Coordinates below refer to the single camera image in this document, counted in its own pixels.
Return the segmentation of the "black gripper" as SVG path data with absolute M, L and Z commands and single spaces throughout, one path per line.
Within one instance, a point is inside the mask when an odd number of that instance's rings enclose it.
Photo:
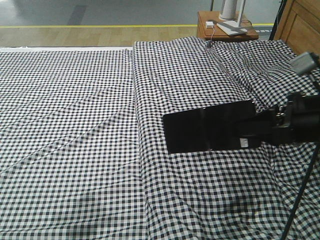
M 320 141 L 320 96 L 302 95 L 299 92 L 287 96 L 281 117 L 276 125 L 274 109 L 267 109 L 255 116 L 241 120 L 238 126 L 250 124 L 267 124 L 264 126 L 247 126 L 239 129 L 239 136 L 255 139 L 271 145 L 292 143 L 315 143 Z

